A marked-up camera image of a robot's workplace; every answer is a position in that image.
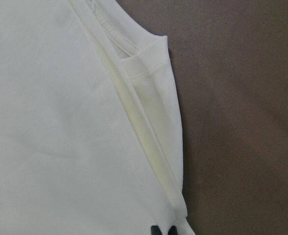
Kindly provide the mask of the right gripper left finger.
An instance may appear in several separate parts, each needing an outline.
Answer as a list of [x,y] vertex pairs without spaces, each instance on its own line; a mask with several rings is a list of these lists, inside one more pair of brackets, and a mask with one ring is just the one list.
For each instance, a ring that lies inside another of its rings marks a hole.
[[158,225],[151,226],[151,235],[162,235],[162,232]]

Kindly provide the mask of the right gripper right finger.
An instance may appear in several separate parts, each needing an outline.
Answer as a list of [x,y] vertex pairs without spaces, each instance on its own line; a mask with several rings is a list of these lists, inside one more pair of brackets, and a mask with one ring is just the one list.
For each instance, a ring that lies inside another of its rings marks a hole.
[[177,235],[177,227],[176,226],[171,226],[171,228],[168,231],[168,235]]

